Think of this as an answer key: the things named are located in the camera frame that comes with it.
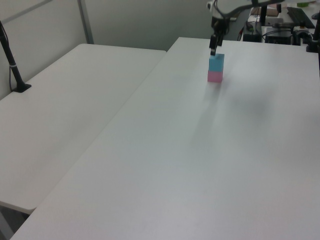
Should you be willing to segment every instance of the pink cube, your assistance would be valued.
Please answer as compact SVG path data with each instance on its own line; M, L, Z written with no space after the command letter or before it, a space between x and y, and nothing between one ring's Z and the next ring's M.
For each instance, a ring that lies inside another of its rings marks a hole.
M224 70L222 71L208 71L208 82L221 83L224 75Z

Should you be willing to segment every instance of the table surface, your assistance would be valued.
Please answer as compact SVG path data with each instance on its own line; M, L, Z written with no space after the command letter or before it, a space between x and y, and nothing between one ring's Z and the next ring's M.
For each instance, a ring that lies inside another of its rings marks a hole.
M318 55L225 41L217 84L208 46L179 38L12 240L318 240Z
M165 51L82 44L0 101L0 205L30 214Z

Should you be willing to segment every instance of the wall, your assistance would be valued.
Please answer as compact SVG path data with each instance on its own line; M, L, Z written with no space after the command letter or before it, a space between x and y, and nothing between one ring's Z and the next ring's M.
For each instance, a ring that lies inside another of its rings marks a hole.
M167 51L178 37L210 38L207 0L82 0L95 44Z
M50 1L3 26L25 82L75 46L86 43L77 0ZM9 64L0 47L0 99L9 93Z

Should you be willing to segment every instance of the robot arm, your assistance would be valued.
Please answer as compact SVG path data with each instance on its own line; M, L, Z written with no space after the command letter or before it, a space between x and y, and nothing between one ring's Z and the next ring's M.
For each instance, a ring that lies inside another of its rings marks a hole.
M211 36L211 55L216 55L217 46L222 45L224 35L229 31L230 17L234 14L252 7L260 7L269 4L279 4L285 0L213 0L207 7L212 13L214 34ZM298 0L286 0L287 3L296 3Z

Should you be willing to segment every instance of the stacked blocks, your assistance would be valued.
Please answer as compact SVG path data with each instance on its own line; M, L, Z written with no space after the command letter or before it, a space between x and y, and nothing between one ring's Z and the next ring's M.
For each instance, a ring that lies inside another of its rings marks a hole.
M224 54L216 54L209 58L208 82L221 83L224 75Z

